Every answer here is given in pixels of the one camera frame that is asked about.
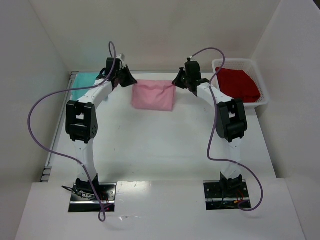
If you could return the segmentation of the pink t shirt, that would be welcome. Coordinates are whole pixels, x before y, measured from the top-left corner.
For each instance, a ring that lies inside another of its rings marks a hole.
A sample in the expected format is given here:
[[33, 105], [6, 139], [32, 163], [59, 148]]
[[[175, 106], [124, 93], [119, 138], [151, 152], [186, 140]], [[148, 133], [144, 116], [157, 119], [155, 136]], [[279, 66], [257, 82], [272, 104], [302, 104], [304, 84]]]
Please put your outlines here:
[[169, 80], [138, 80], [132, 87], [131, 105], [135, 109], [171, 112], [176, 87]]

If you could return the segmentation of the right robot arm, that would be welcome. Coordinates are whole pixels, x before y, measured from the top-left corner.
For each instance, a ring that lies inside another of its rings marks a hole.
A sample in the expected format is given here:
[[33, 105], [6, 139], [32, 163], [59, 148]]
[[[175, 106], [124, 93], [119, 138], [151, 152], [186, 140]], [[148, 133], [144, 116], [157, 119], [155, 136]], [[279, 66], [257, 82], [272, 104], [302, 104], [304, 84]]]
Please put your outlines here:
[[228, 165], [220, 172], [220, 191], [222, 197], [230, 198], [241, 190], [243, 182], [239, 166], [240, 145], [248, 129], [243, 101], [224, 94], [212, 86], [208, 79], [202, 78], [199, 63], [191, 57], [188, 57], [184, 67], [179, 69], [172, 84], [189, 90], [213, 107], [213, 132], [228, 144], [225, 160]]

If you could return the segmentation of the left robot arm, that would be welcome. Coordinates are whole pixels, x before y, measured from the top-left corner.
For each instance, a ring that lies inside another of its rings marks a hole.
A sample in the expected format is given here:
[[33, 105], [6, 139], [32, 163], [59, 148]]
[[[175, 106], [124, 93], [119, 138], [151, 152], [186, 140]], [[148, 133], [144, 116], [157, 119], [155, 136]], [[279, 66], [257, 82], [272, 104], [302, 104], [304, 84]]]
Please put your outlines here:
[[125, 55], [109, 57], [94, 85], [77, 100], [66, 104], [66, 133], [73, 142], [78, 164], [78, 175], [72, 191], [83, 197], [95, 199], [94, 191], [99, 191], [98, 173], [94, 164], [93, 141], [98, 133], [96, 110], [117, 86], [123, 88], [137, 81], [125, 64]]

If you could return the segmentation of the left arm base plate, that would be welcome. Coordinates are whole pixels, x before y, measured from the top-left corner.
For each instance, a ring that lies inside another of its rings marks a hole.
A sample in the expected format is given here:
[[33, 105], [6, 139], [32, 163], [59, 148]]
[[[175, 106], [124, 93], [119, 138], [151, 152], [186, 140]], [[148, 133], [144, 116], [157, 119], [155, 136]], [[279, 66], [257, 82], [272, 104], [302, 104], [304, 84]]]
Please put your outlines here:
[[[106, 212], [115, 211], [116, 189], [116, 183], [101, 183], [97, 190], [99, 199]], [[93, 192], [76, 190], [76, 185], [74, 184], [71, 190], [69, 213], [98, 213], [100, 209], [99, 201]]]

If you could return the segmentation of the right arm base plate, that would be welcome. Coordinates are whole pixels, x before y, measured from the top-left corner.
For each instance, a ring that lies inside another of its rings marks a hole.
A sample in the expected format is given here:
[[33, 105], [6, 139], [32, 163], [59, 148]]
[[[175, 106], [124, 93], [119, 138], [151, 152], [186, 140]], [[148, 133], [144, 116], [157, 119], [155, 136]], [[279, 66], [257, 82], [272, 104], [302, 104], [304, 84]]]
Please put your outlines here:
[[204, 181], [204, 197], [207, 211], [213, 210], [235, 210], [239, 209], [238, 204], [243, 209], [251, 209], [250, 195], [247, 183], [244, 180], [238, 188], [223, 193], [219, 181]]

